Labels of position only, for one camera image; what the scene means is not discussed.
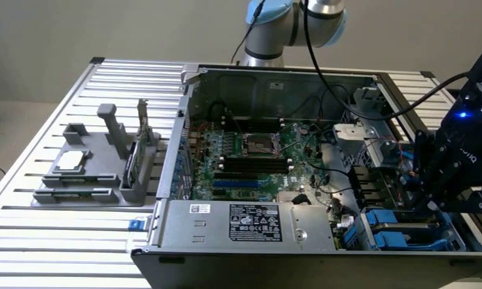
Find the blue tab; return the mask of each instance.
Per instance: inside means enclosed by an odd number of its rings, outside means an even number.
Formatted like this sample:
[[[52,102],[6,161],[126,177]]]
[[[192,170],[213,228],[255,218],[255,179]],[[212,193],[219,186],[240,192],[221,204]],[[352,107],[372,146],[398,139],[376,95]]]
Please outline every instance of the blue tab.
[[[446,239],[439,239],[431,244],[408,244],[410,251],[445,251],[447,248],[447,241]]]
[[[128,223],[129,232],[143,232],[144,231],[144,221],[130,220]]]
[[[396,217],[391,210],[372,210],[378,223],[398,223]]]
[[[368,220],[368,224],[370,226],[376,224],[376,218],[375,218],[375,214],[372,213],[372,211],[370,211],[368,213],[366,213],[366,218]]]
[[[248,4],[247,11],[247,24],[251,24],[253,21],[255,9],[257,9],[259,3],[261,0],[251,0]],[[292,0],[265,0],[263,10],[257,17],[257,22],[255,24],[264,24],[277,17],[284,15],[289,11],[292,6]]]
[[[407,250],[407,242],[400,232],[380,232],[375,237],[376,247],[387,250]]]

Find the blue pcie slot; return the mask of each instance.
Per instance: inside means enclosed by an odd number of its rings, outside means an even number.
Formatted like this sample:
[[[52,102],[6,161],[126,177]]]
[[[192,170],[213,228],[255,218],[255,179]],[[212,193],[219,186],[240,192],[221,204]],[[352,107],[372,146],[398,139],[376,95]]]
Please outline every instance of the blue pcie slot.
[[[259,188],[257,181],[215,181],[215,188]]]

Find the gray 3d-printed holder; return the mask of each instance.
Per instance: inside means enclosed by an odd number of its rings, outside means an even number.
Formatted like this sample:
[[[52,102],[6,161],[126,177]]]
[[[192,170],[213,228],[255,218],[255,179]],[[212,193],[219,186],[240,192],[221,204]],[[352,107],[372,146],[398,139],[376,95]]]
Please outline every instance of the gray 3d-printed holder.
[[[42,176],[42,185],[33,193],[33,207],[132,207],[144,204],[160,135],[149,134],[139,177],[128,188],[122,184],[122,174],[136,134],[125,133],[114,113],[113,104],[100,105],[97,116],[104,119],[109,133],[88,132],[81,123],[68,124],[62,133],[66,142],[49,173]],[[73,162],[69,167],[61,164],[68,162],[64,156],[68,152]]]

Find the open computer chassis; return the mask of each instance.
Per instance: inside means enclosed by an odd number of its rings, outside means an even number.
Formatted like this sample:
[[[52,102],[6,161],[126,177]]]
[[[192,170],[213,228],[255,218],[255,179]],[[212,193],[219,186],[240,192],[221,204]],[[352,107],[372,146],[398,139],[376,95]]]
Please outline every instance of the open computer chassis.
[[[380,116],[408,105],[386,73],[324,71]],[[438,288],[482,276],[482,216],[412,214],[414,111],[354,117],[314,71],[185,65],[147,245],[151,286]]]

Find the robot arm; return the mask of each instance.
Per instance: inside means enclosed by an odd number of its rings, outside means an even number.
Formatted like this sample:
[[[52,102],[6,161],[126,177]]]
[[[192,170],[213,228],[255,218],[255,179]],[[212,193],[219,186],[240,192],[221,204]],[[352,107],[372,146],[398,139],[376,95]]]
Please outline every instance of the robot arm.
[[[248,5],[247,24],[260,0]],[[311,42],[315,47],[331,45],[339,39],[347,19],[344,0],[311,0],[308,5]],[[260,15],[245,40],[241,66],[283,66],[284,46],[304,46],[303,2],[265,0]]]
[[[440,122],[435,136],[418,131],[414,171],[420,191],[411,207],[482,213],[482,55],[467,74],[467,83]]]

